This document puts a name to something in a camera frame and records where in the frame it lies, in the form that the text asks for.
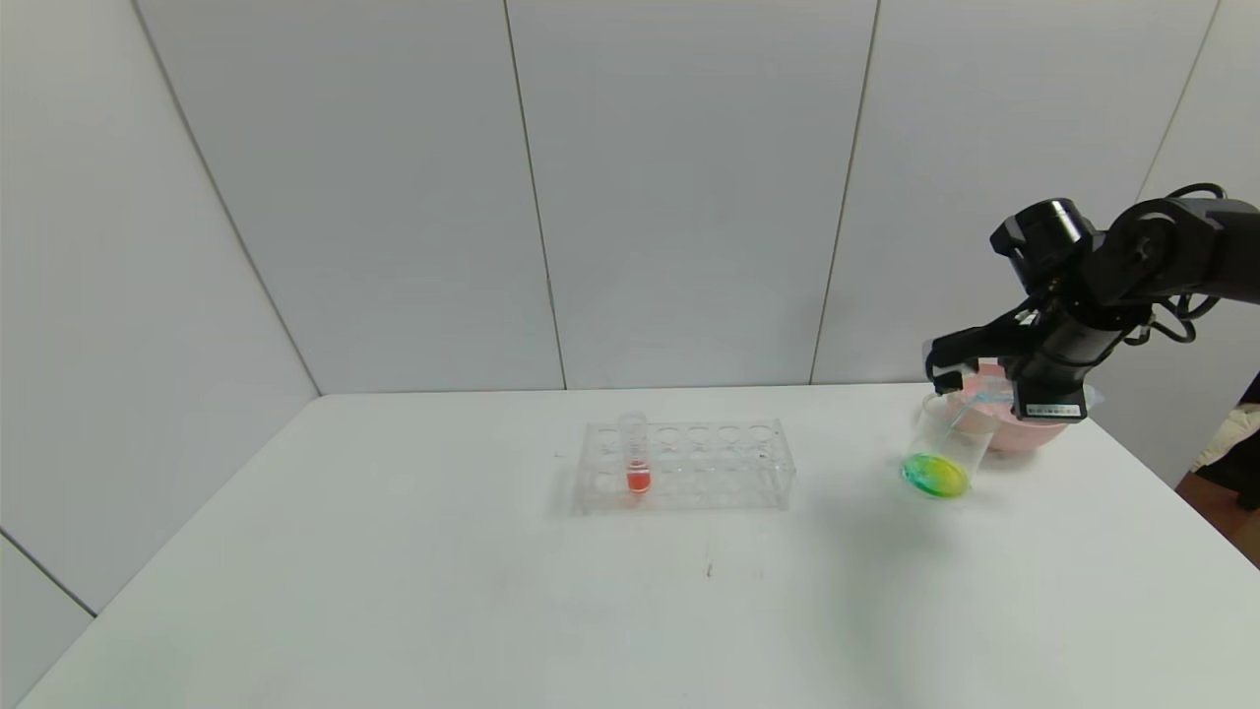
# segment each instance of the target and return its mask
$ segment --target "white wall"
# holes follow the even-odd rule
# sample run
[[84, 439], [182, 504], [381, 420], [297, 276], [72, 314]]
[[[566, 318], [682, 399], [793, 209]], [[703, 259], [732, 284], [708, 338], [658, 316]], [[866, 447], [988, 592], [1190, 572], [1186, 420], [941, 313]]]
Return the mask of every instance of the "white wall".
[[325, 394], [558, 389], [501, 0], [141, 0]]
[[921, 380], [926, 339], [1022, 298], [1002, 219], [1133, 203], [1213, 6], [885, 0], [814, 382]]
[[91, 617], [0, 540], [0, 708], [13, 709]]
[[874, 1], [508, 9], [568, 387], [808, 383]]
[[[1260, 204], [1260, 5], [1222, 0], [1142, 190], [1163, 196], [1216, 181]], [[1260, 307], [1222, 302], [1197, 322], [1198, 340], [1159, 334], [1118, 350], [1092, 375], [1108, 398], [1094, 418], [1176, 485], [1260, 372]]]
[[101, 608], [315, 395], [126, 0], [6, 0], [3, 523]]

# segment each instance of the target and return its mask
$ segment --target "brown floor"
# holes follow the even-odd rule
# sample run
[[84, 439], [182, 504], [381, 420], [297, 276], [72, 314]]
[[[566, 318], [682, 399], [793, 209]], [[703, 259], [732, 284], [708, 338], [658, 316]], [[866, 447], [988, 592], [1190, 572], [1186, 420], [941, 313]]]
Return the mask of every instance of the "brown floor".
[[1177, 495], [1260, 569], [1260, 510], [1247, 513], [1234, 502], [1236, 492], [1193, 474], [1177, 486]]

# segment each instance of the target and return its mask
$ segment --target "robotic arm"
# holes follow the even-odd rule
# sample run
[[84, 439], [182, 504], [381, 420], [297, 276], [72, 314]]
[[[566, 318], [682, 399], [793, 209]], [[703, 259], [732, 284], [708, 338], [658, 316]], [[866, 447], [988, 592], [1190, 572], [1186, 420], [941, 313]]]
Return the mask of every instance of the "robotic arm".
[[[1213, 195], [1186, 196], [1197, 191]], [[1105, 232], [1070, 199], [1047, 199], [1008, 217], [989, 242], [1028, 296], [987, 325], [927, 341], [924, 368], [945, 394], [980, 358], [997, 358], [1019, 419], [1082, 421], [1085, 377], [1121, 341], [1143, 344], [1152, 329], [1193, 341], [1192, 320], [1220, 298], [1260, 303], [1260, 210], [1215, 184], [1134, 204]], [[1207, 297], [1191, 307], [1192, 295]], [[1157, 305], [1183, 331], [1158, 321]]]

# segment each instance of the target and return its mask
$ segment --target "red liquid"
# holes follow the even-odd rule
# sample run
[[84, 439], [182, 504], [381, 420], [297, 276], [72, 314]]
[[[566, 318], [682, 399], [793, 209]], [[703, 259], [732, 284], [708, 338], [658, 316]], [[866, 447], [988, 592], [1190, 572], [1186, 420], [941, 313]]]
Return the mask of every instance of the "red liquid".
[[651, 472], [648, 470], [648, 463], [643, 461], [630, 461], [630, 466], [626, 467], [626, 487], [630, 492], [644, 494], [651, 487]]

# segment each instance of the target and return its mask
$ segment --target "label sticker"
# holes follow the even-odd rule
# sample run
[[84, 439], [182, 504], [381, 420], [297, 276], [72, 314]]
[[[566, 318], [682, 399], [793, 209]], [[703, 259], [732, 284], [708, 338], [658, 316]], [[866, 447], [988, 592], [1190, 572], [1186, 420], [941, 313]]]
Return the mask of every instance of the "label sticker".
[[1024, 407], [1029, 417], [1052, 417], [1060, 419], [1080, 419], [1081, 407], [1079, 404], [1029, 404]]

